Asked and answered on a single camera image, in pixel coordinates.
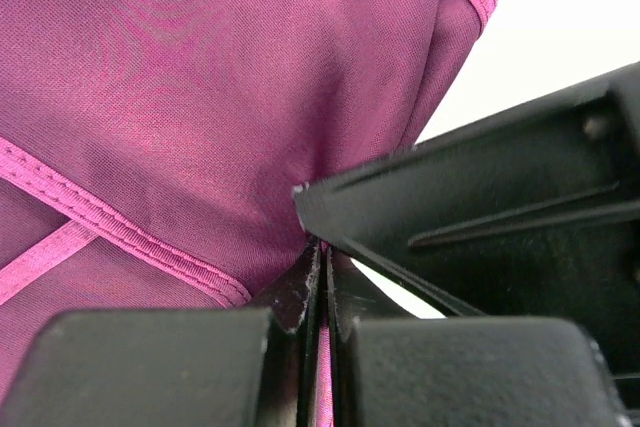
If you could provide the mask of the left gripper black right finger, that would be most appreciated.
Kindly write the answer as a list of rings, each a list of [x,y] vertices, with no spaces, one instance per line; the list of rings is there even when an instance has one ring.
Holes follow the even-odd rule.
[[[597,344],[554,318],[411,316],[326,254],[338,426],[626,426]]]

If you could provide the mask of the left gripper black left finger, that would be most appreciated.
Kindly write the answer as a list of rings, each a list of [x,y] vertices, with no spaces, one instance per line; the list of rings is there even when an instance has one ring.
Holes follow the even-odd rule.
[[[246,305],[89,310],[36,336],[5,426],[305,426],[317,359],[320,244]]]

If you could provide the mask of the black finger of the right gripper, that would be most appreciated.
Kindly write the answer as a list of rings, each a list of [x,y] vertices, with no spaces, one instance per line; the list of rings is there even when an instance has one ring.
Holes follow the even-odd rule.
[[[294,192],[309,233],[447,314],[571,320],[639,368],[639,67]]]

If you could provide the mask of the purple cloth napkin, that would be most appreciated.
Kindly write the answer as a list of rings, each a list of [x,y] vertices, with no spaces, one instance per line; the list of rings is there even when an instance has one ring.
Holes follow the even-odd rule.
[[[1,407],[89,310],[246,305],[320,244],[297,188],[412,146],[496,0],[1,0]]]

